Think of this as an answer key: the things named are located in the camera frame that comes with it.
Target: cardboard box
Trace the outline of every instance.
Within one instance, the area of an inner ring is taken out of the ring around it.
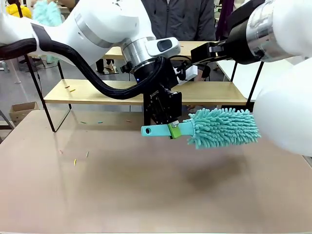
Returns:
[[[17,104],[11,107],[9,115],[14,125],[18,126],[18,124],[33,110],[39,110],[36,102]]]

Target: wooden shelf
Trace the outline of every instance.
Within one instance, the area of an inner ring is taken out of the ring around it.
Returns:
[[[135,85],[132,81],[106,80],[106,84],[119,89]],[[246,99],[232,82],[188,82],[173,90],[182,92],[184,105],[245,105]],[[143,96],[116,100],[100,93],[88,80],[61,80],[44,98],[46,103],[142,105]]]
[[[181,53],[180,55],[187,56],[191,58],[191,50],[197,48],[198,46],[205,44],[206,41],[180,41],[181,44]],[[124,57],[121,53],[120,47],[113,47],[109,50],[104,56],[104,59],[121,59],[124,60]],[[174,58],[173,60],[185,60],[185,58]]]

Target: yellow jacket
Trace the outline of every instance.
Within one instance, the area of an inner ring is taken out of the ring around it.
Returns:
[[[26,6],[20,6],[20,9],[24,17],[31,19],[31,11]],[[20,17],[18,6],[16,6],[16,4],[7,6],[6,12],[12,16]]]

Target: person in yellow jacket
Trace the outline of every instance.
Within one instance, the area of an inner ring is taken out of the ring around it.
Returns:
[[[12,16],[20,17],[18,6],[15,4],[16,0],[7,0],[9,6],[6,7],[6,12]],[[31,19],[31,11],[26,6],[20,6],[21,12],[24,17]]]

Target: teal microfiber duster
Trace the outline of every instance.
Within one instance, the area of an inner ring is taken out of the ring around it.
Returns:
[[[34,6],[33,19],[43,25],[59,26],[62,24],[61,12],[55,2],[37,1]],[[58,58],[47,56],[47,63],[58,61]]]
[[[248,110],[202,109],[189,116],[190,119],[177,127],[181,135],[191,136],[188,143],[195,144],[197,149],[248,144],[261,137]],[[141,133],[147,137],[171,136],[170,128],[168,125],[143,126]]]

